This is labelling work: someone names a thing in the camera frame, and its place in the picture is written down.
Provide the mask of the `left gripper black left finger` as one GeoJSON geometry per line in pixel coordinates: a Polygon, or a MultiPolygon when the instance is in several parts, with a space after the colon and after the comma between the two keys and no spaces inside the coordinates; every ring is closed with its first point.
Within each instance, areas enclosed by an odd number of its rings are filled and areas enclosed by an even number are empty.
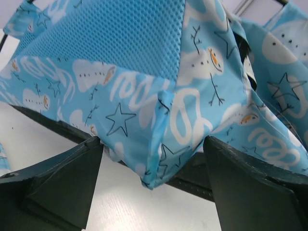
{"type": "Polygon", "coordinates": [[[0,178],[2,231],[86,228],[103,154],[99,138],[0,178]]]}

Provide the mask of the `blue patterned pet tent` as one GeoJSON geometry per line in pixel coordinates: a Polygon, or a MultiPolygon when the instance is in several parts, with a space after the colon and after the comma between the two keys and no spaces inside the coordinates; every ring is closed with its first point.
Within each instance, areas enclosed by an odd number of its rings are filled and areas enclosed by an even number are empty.
{"type": "Polygon", "coordinates": [[[206,136],[308,199],[308,15],[269,21],[219,0],[25,0],[0,99],[55,130],[97,136],[153,189],[213,199],[206,136]]]}

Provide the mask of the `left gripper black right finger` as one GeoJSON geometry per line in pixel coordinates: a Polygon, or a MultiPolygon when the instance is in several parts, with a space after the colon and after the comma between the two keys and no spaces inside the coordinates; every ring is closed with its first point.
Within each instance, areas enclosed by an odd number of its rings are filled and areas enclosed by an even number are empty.
{"type": "Polygon", "coordinates": [[[206,137],[206,167],[223,231],[306,231],[308,178],[206,137]]]}

